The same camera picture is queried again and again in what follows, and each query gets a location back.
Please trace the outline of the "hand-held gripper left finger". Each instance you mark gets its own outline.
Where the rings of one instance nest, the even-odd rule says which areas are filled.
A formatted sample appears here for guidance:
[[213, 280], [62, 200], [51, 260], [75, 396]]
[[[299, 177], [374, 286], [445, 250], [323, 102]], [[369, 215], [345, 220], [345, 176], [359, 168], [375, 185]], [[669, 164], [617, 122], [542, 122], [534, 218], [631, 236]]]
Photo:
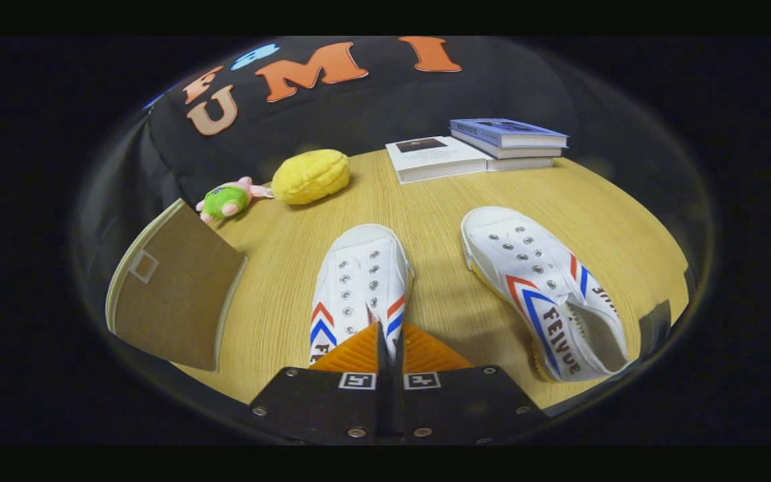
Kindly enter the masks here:
[[254, 398], [255, 427], [288, 445], [373, 445], [389, 414], [379, 323], [343, 342], [325, 367], [284, 367]]

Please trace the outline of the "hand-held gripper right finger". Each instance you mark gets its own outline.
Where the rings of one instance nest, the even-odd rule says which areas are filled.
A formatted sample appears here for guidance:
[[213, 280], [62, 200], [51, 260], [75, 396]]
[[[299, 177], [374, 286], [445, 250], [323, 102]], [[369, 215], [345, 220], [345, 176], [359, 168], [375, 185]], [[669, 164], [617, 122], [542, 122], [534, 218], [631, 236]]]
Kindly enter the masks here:
[[394, 422], [416, 446], [510, 445], [533, 437], [548, 415], [501, 366], [472, 364], [415, 325], [401, 333]]

